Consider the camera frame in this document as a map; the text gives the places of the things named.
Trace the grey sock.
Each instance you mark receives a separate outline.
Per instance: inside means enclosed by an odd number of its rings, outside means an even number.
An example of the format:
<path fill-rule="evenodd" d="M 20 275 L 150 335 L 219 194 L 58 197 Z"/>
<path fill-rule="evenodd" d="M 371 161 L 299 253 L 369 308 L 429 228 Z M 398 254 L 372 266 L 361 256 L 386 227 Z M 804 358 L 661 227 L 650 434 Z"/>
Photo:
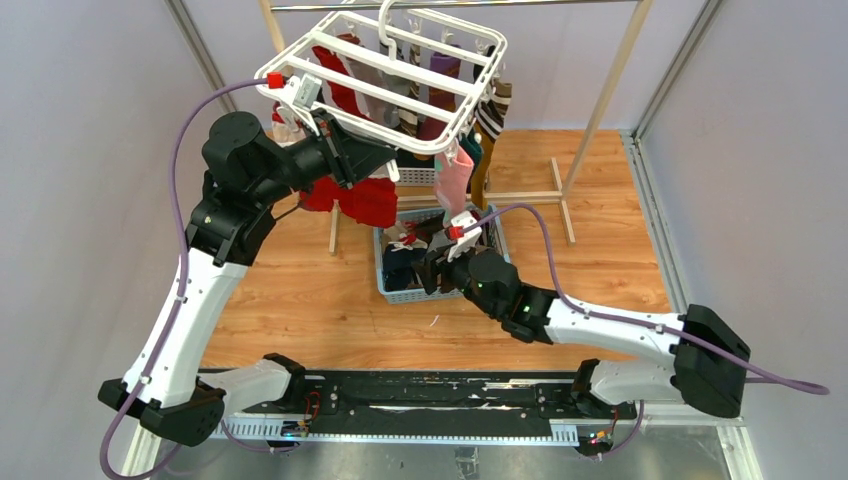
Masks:
<path fill-rule="evenodd" d="M 396 59 L 404 61 L 405 57 L 402 52 L 402 42 L 397 43 Z M 399 95 L 407 95 L 410 91 L 410 81 L 406 78 L 396 76 L 394 74 L 380 71 L 380 78 L 384 84 L 384 88 Z M 386 125 L 392 128 L 397 128 L 400 125 L 399 107 L 396 104 L 389 104 L 384 112 L 384 120 Z"/>

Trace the dark green sock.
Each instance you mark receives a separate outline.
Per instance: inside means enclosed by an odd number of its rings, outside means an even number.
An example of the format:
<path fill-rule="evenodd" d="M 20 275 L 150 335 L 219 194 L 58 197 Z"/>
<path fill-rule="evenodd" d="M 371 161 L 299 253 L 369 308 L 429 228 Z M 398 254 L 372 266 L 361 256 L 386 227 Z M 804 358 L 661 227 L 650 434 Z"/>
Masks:
<path fill-rule="evenodd" d="M 463 134 L 459 140 L 460 146 L 473 162 L 474 170 L 479 167 L 484 157 L 484 149 L 482 147 L 481 140 L 482 135 L 479 133 Z"/>

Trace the pink patterned sock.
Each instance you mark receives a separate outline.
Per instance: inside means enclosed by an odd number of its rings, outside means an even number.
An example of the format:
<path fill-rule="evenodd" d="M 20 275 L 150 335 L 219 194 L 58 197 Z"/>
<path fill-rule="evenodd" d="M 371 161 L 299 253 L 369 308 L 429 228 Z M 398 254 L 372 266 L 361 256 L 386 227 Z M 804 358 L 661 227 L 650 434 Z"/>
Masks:
<path fill-rule="evenodd" d="M 444 210 L 444 223 L 460 214 L 466 206 L 466 190 L 474 163 L 467 152 L 455 143 L 435 156 L 434 195 Z"/>

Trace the mustard yellow sock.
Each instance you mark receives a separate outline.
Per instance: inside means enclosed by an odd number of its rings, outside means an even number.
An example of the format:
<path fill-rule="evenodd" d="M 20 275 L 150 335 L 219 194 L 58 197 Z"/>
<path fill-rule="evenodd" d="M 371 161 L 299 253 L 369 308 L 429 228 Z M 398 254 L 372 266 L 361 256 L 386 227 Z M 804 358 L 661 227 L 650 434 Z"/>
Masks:
<path fill-rule="evenodd" d="M 486 210 L 488 208 L 488 201 L 485 197 L 485 185 L 492 163 L 495 142 L 481 129 L 475 130 L 474 139 L 479 146 L 480 155 L 479 161 L 475 163 L 475 170 L 471 177 L 471 201 L 478 208 Z"/>

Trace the red snowman sock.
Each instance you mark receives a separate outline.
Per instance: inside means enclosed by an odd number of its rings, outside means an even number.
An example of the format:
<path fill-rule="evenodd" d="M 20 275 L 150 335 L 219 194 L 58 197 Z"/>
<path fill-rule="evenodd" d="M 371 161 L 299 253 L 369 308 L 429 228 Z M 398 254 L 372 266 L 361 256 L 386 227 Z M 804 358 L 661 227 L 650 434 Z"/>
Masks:
<path fill-rule="evenodd" d="M 336 201 L 343 197 L 345 190 L 332 177 L 317 180 L 309 189 L 299 192 L 299 205 L 312 212 L 331 212 Z"/>

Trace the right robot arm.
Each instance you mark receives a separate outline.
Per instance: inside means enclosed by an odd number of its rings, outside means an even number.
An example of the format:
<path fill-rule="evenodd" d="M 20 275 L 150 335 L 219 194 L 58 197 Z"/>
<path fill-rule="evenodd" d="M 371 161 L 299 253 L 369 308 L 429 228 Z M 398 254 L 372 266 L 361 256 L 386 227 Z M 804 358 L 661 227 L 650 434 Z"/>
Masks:
<path fill-rule="evenodd" d="M 750 349 L 709 307 L 646 314 L 560 297 L 522 281 L 517 268 L 492 249 L 453 260 L 429 253 L 413 268 L 426 293 L 459 291 L 519 341 L 629 355 L 627 362 L 580 364 L 571 400 L 584 416 L 630 401 L 682 403 L 719 418 L 741 413 Z"/>

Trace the white clip sock hanger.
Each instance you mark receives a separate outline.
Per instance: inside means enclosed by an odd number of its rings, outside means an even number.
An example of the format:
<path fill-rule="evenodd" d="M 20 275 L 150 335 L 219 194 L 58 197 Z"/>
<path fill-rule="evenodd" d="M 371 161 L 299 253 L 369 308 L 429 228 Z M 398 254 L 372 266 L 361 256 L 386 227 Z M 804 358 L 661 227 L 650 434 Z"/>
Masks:
<path fill-rule="evenodd" d="M 258 91 L 267 98 L 279 101 L 283 87 L 292 76 L 309 73 L 318 77 L 322 84 L 333 83 L 347 87 L 367 97 L 396 104 L 401 112 L 434 119 L 444 125 L 436 138 L 422 140 L 414 135 L 382 126 L 374 120 L 361 119 L 338 108 L 327 106 L 325 109 L 345 130 L 411 153 L 436 155 L 445 152 L 460 135 L 471 130 L 476 106 L 489 90 L 496 73 L 501 68 L 508 41 L 495 29 L 437 12 L 431 4 L 413 3 L 408 6 L 410 15 L 419 20 L 431 21 L 448 31 L 464 32 L 494 48 L 491 54 L 461 49 L 453 46 L 448 39 L 434 40 L 415 30 L 404 30 L 390 25 L 388 15 L 396 5 L 394 1 L 381 3 L 346 1 L 339 5 L 327 6 L 328 13 L 319 23 L 256 71 L 254 77 L 259 82 Z M 387 46 L 387 53 L 355 45 L 333 35 L 331 28 L 339 20 L 352 26 L 366 27 L 376 31 L 380 43 Z M 398 61 L 396 48 L 399 41 L 471 63 L 480 67 L 481 72 L 476 80 L 468 82 L 416 66 L 406 60 Z M 408 95 L 393 93 L 358 77 L 344 75 L 318 63 L 312 63 L 306 59 L 305 54 L 314 47 L 324 47 L 344 60 L 359 62 L 374 68 L 377 72 L 385 71 L 406 78 L 410 83 L 451 93 L 459 102 L 455 110 L 443 109 L 414 100 Z"/>

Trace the pile of socks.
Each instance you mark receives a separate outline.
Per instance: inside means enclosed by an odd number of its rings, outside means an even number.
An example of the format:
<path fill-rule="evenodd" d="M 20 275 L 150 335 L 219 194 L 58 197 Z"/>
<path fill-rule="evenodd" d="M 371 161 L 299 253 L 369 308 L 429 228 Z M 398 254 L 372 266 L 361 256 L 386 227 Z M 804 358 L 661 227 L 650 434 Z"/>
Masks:
<path fill-rule="evenodd" d="M 471 213 L 481 219 L 481 213 L 472 209 Z M 428 251 L 450 249 L 444 223 L 444 215 L 421 221 L 418 224 L 399 221 L 394 227 L 383 229 L 383 242 L 387 244 L 383 260 L 385 281 L 389 290 L 403 290 L 409 287 L 422 287 L 415 274 L 412 263 L 422 259 Z M 493 247 L 486 246 L 485 230 L 490 225 L 483 225 L 482 235 L 477 244 L 467 252 L 475 255 L 487 251 L 498 253 Z"/>

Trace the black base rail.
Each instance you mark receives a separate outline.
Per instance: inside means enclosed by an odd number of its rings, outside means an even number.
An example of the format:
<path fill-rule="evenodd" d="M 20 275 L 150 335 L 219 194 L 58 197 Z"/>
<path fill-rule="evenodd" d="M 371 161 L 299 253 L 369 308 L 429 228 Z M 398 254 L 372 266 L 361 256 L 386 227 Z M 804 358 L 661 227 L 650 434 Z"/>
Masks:
<path fill-rule="evenodd" d="M 553 423 L 633 420 L 631 403 L 581 406 L 575 375 L 554 371 L 312 370 L 302 386 L 269 402 L 313 435 L 379 439 L 536 440 Z"/>

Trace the brown striped sock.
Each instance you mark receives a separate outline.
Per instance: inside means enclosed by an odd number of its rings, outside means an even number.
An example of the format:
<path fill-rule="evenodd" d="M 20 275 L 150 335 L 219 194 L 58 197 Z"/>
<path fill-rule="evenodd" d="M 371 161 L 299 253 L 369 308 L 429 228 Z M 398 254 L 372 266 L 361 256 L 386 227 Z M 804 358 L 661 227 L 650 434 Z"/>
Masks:
<path fill-rule="evenodd" d="M 492 143 L 495 143 L 503 132 L 513 97 L 512 90 L 511 83 L 495 79 L 476 106 L 476 124 L 480 133 Z"/>

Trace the red santa sock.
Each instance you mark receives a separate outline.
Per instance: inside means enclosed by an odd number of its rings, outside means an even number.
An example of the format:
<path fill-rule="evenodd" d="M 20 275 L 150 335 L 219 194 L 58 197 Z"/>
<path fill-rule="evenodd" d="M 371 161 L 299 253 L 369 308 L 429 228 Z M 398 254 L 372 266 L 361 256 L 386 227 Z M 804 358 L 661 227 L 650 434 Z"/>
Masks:
<path fill-rule="evenodd" d="M 389 178 L 367 178 L 338 195 L 341 211 L 359 224 L 389 228 L 397 216 L 395 183 Z"/>

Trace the white plastic basket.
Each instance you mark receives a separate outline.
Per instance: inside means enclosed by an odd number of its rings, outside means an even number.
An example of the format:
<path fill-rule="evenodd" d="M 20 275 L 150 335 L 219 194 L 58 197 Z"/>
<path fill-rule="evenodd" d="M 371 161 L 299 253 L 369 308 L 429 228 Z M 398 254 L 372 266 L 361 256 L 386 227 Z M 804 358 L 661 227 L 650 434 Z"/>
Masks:
<path fill-rule="evenodd" d="M 399 167 L 399 179 L 396 182 L 402 187 L 431 187 L 435 183 L 436 170 L 419 167 Z"/>

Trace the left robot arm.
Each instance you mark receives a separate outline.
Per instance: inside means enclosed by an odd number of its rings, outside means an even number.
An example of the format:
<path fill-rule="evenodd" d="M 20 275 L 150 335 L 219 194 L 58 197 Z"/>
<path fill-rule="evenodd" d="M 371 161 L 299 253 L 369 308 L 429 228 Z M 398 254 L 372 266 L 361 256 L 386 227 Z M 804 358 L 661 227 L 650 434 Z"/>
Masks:
<path fill-rule="evenodd" d="M 98 393 L 102 403 L 161 438 L 194 447 L 246 408 L 272 402 L 291 413 L 306 402 L 304 368 L 277 353 L 222 373 L 199 368 L 224 306 L 276 226 L 274 205 L 321 179 L 351 187 L 396 156 L 394 147 L 346 131 L 322 109 L 312 116 L 316 131 L 288 146 L 244 111 L 210 128 L 201 150 L 203 194 L 180 223 L 168 300 L 137 360 Z"/>

